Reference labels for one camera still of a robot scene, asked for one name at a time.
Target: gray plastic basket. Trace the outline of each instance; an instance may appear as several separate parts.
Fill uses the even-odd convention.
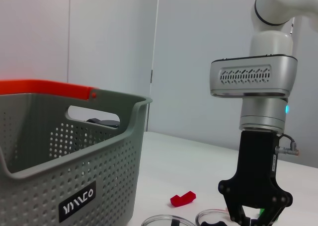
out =
[[[87,100],[35,92],[0,91],[0,226],[124,226],[152,100],[93,88]],[[71,119],[70,106],[117,114],[120,126]]]

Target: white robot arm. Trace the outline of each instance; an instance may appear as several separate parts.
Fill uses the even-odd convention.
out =
[[[231,220],[242,226],[272,225],[293,202],[292,195],[276,182],[276,167],[279,153],[298,155],[295,141],[284,134],[285,109],[298,61],[292,56],[292,37],[281,29],[299,15],[317,23],[318,0],[256,0],[250,56],[211,64],[211,95],[243,99],[237,171],[218,187]],[[290,149],[279,147],[282,137],[291,140]],[[251,220],[243,206],[262,208],[264,212]]]

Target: vent grille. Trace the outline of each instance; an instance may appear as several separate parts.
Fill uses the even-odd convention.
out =
[[[267,83],[271,77],[269,67],[231,68],[220,70],[222,84]]]

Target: transparent container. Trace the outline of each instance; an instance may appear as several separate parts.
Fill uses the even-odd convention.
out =
[[[195,226],[190,221],[174,215],[156,215],[146,219],[141,226]]]
[[[227,226],[238,226],[237,223],[231,221],[229,212],[225,210],[205,210],[200,212],[195,218],[196,226],[201,226],[203,222],[208,224],[224,222]]]

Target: laundry basket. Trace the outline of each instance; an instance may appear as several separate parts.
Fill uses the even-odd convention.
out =
[[[124,226],[150,98],[43,80],[0,81],[0,226]],[[118,115],[118,128],[70,106]]]

